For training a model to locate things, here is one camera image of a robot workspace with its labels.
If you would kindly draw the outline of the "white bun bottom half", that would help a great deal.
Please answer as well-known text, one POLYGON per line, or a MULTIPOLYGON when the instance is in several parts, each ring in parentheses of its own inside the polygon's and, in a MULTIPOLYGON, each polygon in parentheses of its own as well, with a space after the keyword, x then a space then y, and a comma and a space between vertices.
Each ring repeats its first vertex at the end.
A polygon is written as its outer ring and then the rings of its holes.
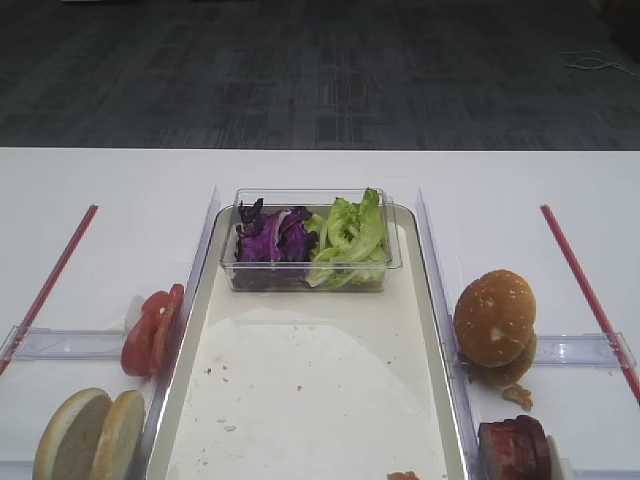
POLYGON ((140 444, 145 419, 145 402, 139 390, 122 392, 113 401, 98 441, 89 478, 128 478, 140 444))

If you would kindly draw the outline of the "front tomato slice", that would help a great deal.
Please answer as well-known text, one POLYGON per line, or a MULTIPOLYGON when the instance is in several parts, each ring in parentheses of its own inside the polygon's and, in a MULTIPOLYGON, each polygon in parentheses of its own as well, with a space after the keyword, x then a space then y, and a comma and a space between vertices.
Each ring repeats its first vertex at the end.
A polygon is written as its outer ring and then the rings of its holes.
POLYGON ((121 366, 129 376, 150 377, 150 359, 155 333, 155 314, 153 306, 162 296, 158 291, 151 295, 143 304, 140 320, 129 332, 121 353, 121 366))

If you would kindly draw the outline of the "clear plastic salad container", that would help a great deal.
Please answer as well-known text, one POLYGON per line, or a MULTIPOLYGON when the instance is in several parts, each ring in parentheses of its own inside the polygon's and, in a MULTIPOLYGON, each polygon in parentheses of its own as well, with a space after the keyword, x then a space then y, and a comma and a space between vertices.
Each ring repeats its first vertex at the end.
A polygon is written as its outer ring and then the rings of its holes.
POLYGON ((378 292, 402 265, 380 188, 237 191, 220 265, 242 292, 378 292))

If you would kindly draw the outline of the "purple cabbage leaves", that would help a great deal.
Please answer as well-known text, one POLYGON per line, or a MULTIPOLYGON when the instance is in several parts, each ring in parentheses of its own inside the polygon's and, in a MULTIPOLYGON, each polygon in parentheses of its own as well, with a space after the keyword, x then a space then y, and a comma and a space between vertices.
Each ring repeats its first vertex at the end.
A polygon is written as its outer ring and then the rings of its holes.
POLYGON ((240 223, 236 225, 235 259, 239 262, 308 262, 318 242, 315 231, 305 221, 312 218, 306 207, 262 212, 263 198, 252 205, 240 203, 240 223))

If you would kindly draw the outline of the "sesame bun top front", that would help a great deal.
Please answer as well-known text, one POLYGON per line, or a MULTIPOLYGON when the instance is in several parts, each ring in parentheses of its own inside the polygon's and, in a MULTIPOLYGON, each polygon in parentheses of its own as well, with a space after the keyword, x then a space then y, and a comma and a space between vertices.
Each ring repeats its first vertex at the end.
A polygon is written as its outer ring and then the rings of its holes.
POLYGON ((465 287, 453 324, 462 352, 487 368, 506 365, 531 339, 536 318, 534 293, 521 275, 490 271, 465 287))

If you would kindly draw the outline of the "sesame bun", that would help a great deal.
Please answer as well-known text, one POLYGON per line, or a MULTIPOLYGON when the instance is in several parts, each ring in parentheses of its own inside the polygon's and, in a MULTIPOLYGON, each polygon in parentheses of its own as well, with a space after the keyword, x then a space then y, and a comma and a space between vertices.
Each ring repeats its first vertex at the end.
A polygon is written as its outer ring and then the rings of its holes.
POLYGON ((490 271, 465 287, 453 324, 462 352, 487 368, 506 365, 531 339, 536 318, 534 293, 521 275, 490 271))
POLYGON ((531 368, 537 348, 537 336, 532 334, 523 351, 510 363, 498 367, 484 367, 474 362, 468 363, 468 372, 473 378, 478 378, 494 387, 510 387, 531 368))

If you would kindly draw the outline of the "left long clear divider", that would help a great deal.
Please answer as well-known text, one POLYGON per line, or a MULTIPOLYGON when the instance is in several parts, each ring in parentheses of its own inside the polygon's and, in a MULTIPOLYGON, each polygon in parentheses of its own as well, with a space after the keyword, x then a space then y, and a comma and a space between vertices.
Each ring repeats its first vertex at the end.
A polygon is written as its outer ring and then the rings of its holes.
POLYGON ((209 202, 197 250, 185 287, 184 298, 169 336, 169 353, 165 366, 156 377, 154 395, 129 477, 163 479, 173 449, 180 411, 189 384, 194 347, 189 340, 190 323, 203 271, 206 269, 211 239, 220 210, 219 190, 215 188, 209 202))

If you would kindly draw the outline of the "long clear divider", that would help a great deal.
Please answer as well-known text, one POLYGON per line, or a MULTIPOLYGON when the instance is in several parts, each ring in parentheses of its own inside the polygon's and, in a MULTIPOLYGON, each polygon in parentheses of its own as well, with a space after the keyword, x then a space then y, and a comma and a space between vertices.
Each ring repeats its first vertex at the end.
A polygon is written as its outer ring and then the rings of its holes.
POLYGON ((203 271, 206 269, 211 239, 220 210, 219 190, 215 188, 209 202, 197 250, 185 287, 184 298, 169 336, 169 353, 165 366, 156 377, 154 395, 129 477, 163 479, 173 449, 180 411, 189 384, 194 347, 189 340, 190 323, 203 271))
POLYGON ((485 479, 477 428, 468 396, 468 375, 458 358, 458 344, 449 312, 446 288, 441 277, 433 225, 421 189, 418 189, 415 210, 463 478, 485 479))

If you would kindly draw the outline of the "sesame bun top rear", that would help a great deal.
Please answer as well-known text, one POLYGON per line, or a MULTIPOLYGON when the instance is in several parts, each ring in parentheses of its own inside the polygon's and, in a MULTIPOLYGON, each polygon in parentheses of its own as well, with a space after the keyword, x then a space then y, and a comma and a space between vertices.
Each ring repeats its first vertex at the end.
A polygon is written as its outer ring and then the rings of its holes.
POLYGON ((474 362, 468 363, 468 372, 473 378, 478 378, 494 387, 510 387, 531 368, 537 348, 537 336, 532 334, 523 351, 510 363, 498 367, 484 367, 474 362))

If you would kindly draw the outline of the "right long clear divider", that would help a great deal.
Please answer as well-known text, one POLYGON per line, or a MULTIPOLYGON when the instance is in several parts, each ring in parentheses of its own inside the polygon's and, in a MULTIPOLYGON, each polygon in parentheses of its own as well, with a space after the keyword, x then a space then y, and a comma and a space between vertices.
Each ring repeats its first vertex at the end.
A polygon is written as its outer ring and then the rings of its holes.
POLYGON ((421 189, 418 189, 415 210, 463 478, 485 479, 477 428, 468 396, 468 375, 458 358, 458 344, 449 312, 446 288, 441 277, 433 225, 421 189))

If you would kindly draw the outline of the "left red tape strip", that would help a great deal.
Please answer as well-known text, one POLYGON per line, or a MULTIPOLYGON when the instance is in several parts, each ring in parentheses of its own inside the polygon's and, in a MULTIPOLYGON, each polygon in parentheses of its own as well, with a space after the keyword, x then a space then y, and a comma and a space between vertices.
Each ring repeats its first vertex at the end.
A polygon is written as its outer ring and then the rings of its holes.
POLYGON ((98 209, 99 207, 96 204, 92 204, 87 208, 84 216, 76 227, 73 235, 67 242, 64 250, 56 261, 44 284, 40 288, 23 320, 19 325, 16 326, 15 332, 7 336, 5 341, 6 346, 3 348, 1 353, 1 374, 4 374, 6 369, 11 364, 14 354, 20 346, 23 338, 28 333, 29 328, 32 326, 40 310, 42 309, 58 278, 60 277, 69 259, 73 255, 79 242, 81 241, 89 225, 94 219, 98 209))

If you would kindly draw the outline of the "orange food scrap on tray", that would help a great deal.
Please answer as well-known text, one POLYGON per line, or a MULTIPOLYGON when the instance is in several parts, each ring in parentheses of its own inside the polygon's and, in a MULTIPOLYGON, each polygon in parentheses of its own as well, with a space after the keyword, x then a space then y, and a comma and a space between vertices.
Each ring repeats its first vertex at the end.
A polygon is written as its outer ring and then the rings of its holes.
POLYGON ((387 480, 420 480, 413 471, 392 472, 386 476, 387 480))

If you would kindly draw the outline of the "brown food crumb clump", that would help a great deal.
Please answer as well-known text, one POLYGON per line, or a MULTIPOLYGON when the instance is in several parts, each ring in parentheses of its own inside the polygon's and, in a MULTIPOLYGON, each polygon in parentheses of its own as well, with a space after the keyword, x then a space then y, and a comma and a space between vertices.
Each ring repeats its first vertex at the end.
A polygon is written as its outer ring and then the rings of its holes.
POLYGON ((519 405, 525 411, 530 411, 533 407, 532 392, 519 384, 505 388, 502 398, 519 405))

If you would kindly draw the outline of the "left upper clear crossbar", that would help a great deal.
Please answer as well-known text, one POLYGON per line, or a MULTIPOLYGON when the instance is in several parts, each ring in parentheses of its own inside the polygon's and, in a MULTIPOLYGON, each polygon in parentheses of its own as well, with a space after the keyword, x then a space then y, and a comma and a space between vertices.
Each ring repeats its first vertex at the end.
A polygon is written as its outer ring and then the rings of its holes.
POLYGON ((55 330, 14 326, 1 346, 2 361, 116 360, 125 330, 55 330))

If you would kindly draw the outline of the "right upper clear crossbar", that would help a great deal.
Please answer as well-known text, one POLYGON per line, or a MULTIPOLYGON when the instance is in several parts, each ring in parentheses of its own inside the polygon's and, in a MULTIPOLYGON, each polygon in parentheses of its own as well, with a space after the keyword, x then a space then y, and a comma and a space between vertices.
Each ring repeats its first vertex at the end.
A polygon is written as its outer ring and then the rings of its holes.
POLYGON ((536 367, 634 369, 637 361, 621 332, 584 335, 540 335, 536 367))

